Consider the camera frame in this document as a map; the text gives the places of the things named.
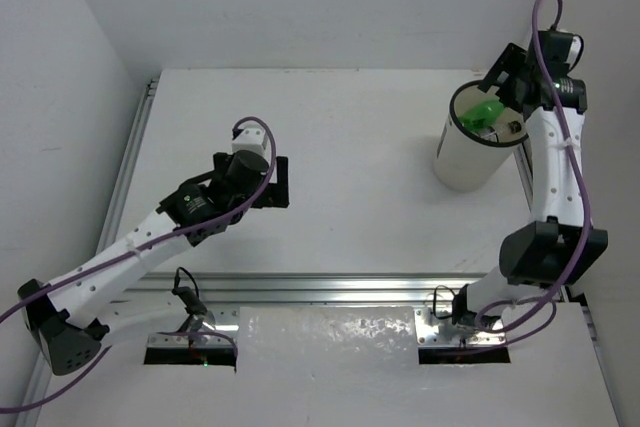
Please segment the green plastic bottle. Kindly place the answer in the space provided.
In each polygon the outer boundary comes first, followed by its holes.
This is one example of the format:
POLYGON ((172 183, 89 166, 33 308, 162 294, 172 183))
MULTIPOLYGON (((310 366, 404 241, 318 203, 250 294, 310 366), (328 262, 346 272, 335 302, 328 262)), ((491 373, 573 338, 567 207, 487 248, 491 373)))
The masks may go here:
POLYGON ((505 106, 499 100, 487 100, 462 114, 459 120, 465 129, 477 132, 492 126, 504 110, 505 106))

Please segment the blue label clear bottle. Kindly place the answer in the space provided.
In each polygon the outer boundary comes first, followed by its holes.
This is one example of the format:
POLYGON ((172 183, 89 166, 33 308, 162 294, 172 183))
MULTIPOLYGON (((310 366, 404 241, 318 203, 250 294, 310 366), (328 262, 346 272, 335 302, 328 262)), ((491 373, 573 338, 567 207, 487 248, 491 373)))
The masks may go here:
POLYGON ((522 124, 517 121, 509 121, 507 123, 495 123, 486 126, 476 132, 476 135, 483 140, 489 142, 502 142, 505 138, 510 138, 519 134, 523 130, 522 124))

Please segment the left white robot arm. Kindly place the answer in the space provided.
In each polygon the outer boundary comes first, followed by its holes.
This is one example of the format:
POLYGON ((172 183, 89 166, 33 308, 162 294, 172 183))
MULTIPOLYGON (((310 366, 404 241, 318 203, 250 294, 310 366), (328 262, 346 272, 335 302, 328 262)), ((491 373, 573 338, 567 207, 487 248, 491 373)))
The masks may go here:
POLYGON ((56 376, 87 365, 104 348, 198 322, 207 309, 189 287, 149 299, 124 298, 139 279, 238 223, 251 208, 289 204, 288 158, 268 163, 248 150, 217 153, 212 171, 183 182, 138 226, 94 258, 18 290, 28 330, 56 376))

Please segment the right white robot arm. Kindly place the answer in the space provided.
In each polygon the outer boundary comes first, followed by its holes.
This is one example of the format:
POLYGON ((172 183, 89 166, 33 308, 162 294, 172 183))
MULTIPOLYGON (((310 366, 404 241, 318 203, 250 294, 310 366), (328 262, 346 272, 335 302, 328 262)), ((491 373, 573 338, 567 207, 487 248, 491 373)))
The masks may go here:
POLYGON ((532 308, 503 329, 519 327, 562 287, 577 282, 608 246, 607 231, 592 224, 582 174, 586 85, 570 73, 583 50, 577 34, 541 30, 528 48, 508 44, 472 84, 521 116, 530 145, 532 201, 528 223, 503 240, 497 267, 454 296, 456 326, 493 332, 508 305, 529 302, 532 308))

